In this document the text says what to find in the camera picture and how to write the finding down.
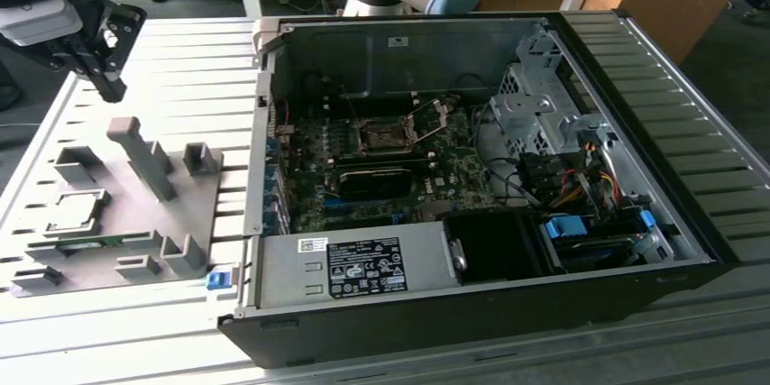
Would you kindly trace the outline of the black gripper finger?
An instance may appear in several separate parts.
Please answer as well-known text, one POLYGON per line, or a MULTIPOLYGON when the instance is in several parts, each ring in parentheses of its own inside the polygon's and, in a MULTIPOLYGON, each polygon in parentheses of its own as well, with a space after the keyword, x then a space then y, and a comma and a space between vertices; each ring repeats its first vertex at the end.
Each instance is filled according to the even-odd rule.
POLYGON ((63 66, 81 78, 89 79, 106 102, 110 101, 110 80, 105 61, 79 36, 57 38, 45 44, 63 66))
POLYGON ((94 85, 107 103, 119 103, 127 85, 122 71, 139 38, 147 19, 146 11, 113 1, 105 2, 105 13, 95 37, 95 57, 99 68, 94 69, 94 85))

